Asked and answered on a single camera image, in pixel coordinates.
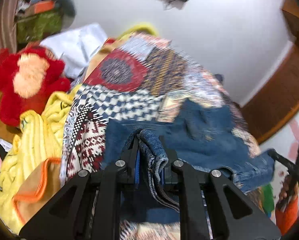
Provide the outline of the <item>orange right sleeve forearm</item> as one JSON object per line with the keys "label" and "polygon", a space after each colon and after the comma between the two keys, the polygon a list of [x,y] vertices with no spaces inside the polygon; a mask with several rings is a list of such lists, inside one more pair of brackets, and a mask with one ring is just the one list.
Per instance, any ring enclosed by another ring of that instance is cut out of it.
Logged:
{"label": "orange right sleeve forearm", "polygon": [[298,197],[290,201],[284,212],[275,209],[276,225],[282,235],[284,235],[297,219],[298,214]]}

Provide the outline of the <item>right hand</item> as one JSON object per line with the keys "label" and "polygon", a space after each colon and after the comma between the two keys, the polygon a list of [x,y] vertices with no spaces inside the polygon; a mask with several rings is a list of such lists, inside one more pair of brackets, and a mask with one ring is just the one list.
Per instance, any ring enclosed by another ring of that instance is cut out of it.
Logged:
{"label": "right hand", "polygon": [[282,188],[279,193],[279,201],[276,204],[276,209],[284,212],[288,204],[292,203],[298,198],[299,182],[292,175],[285,177],[282,183]]}

